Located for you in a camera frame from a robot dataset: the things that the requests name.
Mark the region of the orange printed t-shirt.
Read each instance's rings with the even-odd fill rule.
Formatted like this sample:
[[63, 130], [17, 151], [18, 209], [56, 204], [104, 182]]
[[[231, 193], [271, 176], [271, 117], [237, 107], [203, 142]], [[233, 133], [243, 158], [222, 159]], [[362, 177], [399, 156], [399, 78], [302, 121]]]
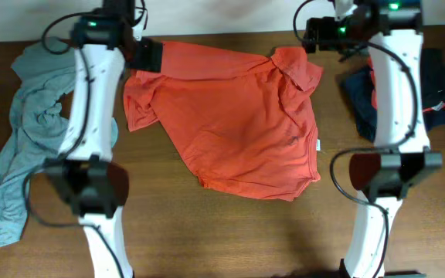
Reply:
[[311, 95], [322, 73], [295, 46], [261, 56], [164, 42], [160, 71], [125, 84], [127, 125], [160, 123], [205, 188], [292, 201], [320, 179]]

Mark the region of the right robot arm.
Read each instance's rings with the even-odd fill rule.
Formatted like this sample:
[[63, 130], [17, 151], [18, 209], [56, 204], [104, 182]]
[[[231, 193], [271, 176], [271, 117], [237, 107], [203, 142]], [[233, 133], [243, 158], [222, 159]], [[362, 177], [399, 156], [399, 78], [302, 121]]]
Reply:
[[336, 50], [345, 59], [367, 49], [375, 74], [376, 131], [373, 147], [339, 151], [350, 155], [357, 204], [353, 236], [335, 277], [387, 277], [389, 234], [408, 191], [442, 167], [432, 151], [423, 119], [420, 62], [423, 45], [419, 1], [334, 1], [331, 18], [309, 19], [297, 39], [308, 52]]

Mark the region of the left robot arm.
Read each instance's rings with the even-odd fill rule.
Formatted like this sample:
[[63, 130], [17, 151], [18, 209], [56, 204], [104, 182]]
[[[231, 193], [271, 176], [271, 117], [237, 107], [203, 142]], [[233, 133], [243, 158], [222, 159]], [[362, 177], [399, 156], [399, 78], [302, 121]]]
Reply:
[[94, 276], [133, 277], [122, 225], [129, 177], [112, 161], [114, 103], [125, 70], [160, 71], [163, 46], [142, 36], [143, 1], [104, 0], [75, 18], [65, 48], [74, 51], [76, 69], [68, 128], [42, 170], [86, 234]]

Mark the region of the grey t-shirt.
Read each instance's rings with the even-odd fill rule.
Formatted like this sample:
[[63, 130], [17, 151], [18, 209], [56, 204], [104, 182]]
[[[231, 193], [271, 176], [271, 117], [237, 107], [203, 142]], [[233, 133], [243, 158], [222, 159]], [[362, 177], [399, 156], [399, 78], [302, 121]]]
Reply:
[[[71, 159], [111, 158], [118, 80], [111, 73], [123, 67], [121, 53], [102, 45], [53, 55], [36, 43], [13, 62], [22, 84], [9, 112], [12, 135], [0, 153], [0, 248], [21, 238], [28, 217], [22, 189], [30, 170], [66, 151]], [[71, 151], [78, 141], [85, 145]]]

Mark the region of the navy folded garment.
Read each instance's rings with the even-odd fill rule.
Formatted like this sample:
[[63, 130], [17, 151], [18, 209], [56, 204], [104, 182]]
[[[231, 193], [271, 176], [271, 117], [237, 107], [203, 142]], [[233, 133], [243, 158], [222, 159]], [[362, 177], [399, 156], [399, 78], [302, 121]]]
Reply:
[[[440, 49], [423, 49], [420, 64], [423, 118], [427, 131], [445, 124], [445, 62]], [[377, 105], [372, 61], [341, 81], [351, 102], [358, 134], [375, 140]]]

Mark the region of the red folded garment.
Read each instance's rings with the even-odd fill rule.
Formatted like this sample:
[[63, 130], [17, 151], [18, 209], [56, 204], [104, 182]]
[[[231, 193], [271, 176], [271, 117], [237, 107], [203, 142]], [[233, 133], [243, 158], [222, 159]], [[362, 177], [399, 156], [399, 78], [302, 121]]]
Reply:
[[[369, 65], [369, 69], [370, 69], [370, 77], [372, 80], [372, 84], [375, 86], [376, 85], [376, 81], [375, 81], [375, 72], [373, 69], [373, 63], [372, 63], [372, 59], [368, 58], [367, 59], [367, 63]], [[377, 109], [377, 93], [376, 90], [373, 89], [372, 90], [372, 96], [371, 96], [371, 105]], [[423, 112], [424, 113], [428, 113], [431, 111], [440, 111], [443, 108], [445, 108], [445, 101], [443, 100], [439, 100], [438, 97], [436, 97], [435, 100], [430, 100], [428, 103], [425, 103], [423, 105]]]

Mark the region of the black folded Nike garment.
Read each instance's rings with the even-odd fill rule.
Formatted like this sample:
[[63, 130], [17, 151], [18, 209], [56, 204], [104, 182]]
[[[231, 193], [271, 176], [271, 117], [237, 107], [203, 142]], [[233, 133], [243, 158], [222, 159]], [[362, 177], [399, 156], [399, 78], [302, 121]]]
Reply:
[[420, 64], [422, 103], [445, 101], [445, 62], [441, 49], [423, 49]]

